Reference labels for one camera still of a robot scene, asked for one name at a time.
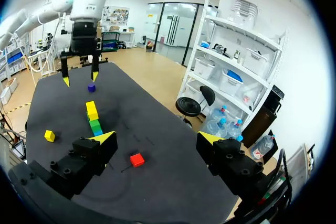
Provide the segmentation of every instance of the black table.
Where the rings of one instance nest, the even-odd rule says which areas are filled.
[[[28,162],[49,170],[74,140],[92,137],[85,103],[93,100],[103,132],[115,130],[119,148],[74,202],[127,220],[224,221],[237,196],[208,171],[196,151],[196,133],[116,65],[99,68],[94,93],[88,92],[91,68],[69,71],[70,88],[60,74],[37,83],[27,123]],[[44,139],[46,130],[56,133],[54,143]],[[136,152],[145,164],[121,172]]]

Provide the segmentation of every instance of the yellow cube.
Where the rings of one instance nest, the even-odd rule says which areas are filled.
[[[52,131],[46,131],[46,133],[44,134],[44,137],[47,141],[52,142],[52,143],[55,140],[55,134]]]
[[[98,119],[98,112],[97,112],[96,105],[95,105],[94,101],[87,102],[86,103],[86,109],[88,111],[88,116],[89,116],[90,121]]]

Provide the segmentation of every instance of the water bottle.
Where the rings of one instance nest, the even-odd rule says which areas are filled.
[[[251,148],[251,157],[253,159],[261,159],[266,153],[268,153],[274,145],[273,136],[264,136],[255,146]]]
[[[225,118],[222,118],[219,121],[211,120],[201,128],[201,131],[217,136],[218,131],[223,129],[225,122]]]
[[[223,122],[223,125],[222,127],[220,127],[219,131],[216,133],[216,136],[225,138],[225,136],[227,135],[227,124],[225,124],[226,119],[225,118],[221,119],[221,122]]]
[[[209,119],[220,120],[221,118],[225,118],[225,120],[227,120],[225,110],[226,106],[222,106],[220,109],[213,109]]]
[[[237,139],[241,134],[242,134],[242,130],[240,128],[241,124],[242,124],[242,120],[239,119],[238,122],[236,124],[234,124],[233,122],[231,122],[228,127],[227,127],[227,134],[225,138],[234,138]]]

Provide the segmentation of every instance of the white robotic arm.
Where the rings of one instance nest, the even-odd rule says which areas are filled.
[[[29,18],[27,18],[25,10],[20,10],[8,28],[3,29],[3,33],[0,34],[0,50],[4,50],[14,33],[18,37],[22,37],[36,27],[59,18],[60,13],[67,13],[70,14],[70,20],[74,21],[70,54],[93,55],[91,77],[95,81],[98,75],[98,54],[100,54],[97,52],[96,27],[97,21],[101,19],[105,1],[52,0],[50,4],[42,7]],[[61,56],[62,76],[69,85],[66,56]]]

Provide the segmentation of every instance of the bulletin board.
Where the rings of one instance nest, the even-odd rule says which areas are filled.
[[[111,25],[126,26],[130,9],[127,7],[105,6],[102,21]]]

